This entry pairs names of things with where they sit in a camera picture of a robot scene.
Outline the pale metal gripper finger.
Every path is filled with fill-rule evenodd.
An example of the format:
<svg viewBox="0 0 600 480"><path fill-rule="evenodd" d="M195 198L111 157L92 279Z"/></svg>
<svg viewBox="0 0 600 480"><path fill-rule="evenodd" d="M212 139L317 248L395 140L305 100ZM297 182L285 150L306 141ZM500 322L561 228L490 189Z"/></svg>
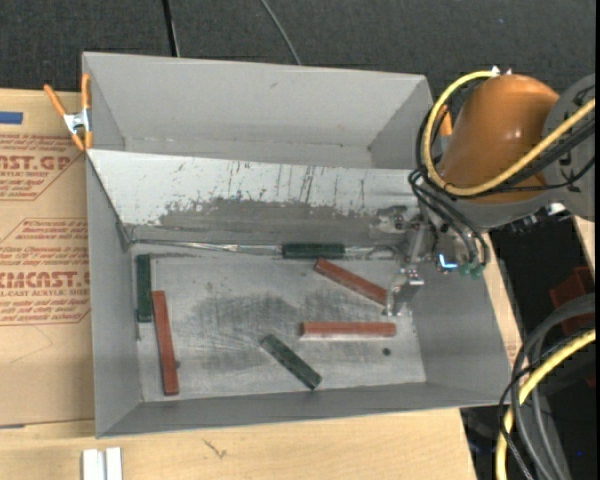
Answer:
<svg viewBox="0 0 600 480"><path fill-rule="evenodd" d="M384 307L384 314L387 316L395 316L397 315L396 306L397 306L397 297L401 290L401 274L397 273L392 278L389 286L386 291L386 300Z"/></svg>
<svg viewBox="0 0 600 480"><path fill-rule="evenodd" d="M406 280L401 290L400 309L403 313L408 313L411 310L411 305L416 294L424 286L424 279L420 276L418 268L415 266L408 267L405 271L405 276Z"/></svg>

